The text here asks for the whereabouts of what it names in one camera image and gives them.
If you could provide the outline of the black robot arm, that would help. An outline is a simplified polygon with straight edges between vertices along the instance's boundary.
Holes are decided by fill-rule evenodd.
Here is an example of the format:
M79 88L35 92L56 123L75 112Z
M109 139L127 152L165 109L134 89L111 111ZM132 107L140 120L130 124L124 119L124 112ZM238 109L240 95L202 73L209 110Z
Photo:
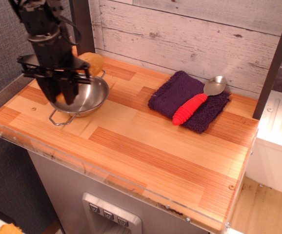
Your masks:
M58 0L11 0L11 7L26 29L34 53L20 56L25 77L36 79L46 98L55 103L62 94L71 105L79 93L79 84L90 84L89 63L72 53L75 45L67 25L73 23L61 15Z

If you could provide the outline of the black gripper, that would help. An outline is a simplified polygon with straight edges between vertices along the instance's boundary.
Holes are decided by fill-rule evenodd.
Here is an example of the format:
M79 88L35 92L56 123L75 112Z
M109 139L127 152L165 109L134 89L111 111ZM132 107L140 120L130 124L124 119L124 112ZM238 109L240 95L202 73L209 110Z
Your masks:
M39 77L37 83L50 102L56 102L62 92L66 104L71 105L79 93L78 83L90 84L94 78L90 64L72 54L74 43L62 33L28 35L27 39L35 53L17 58L22 72ZM61 79L60 86L55 78Z

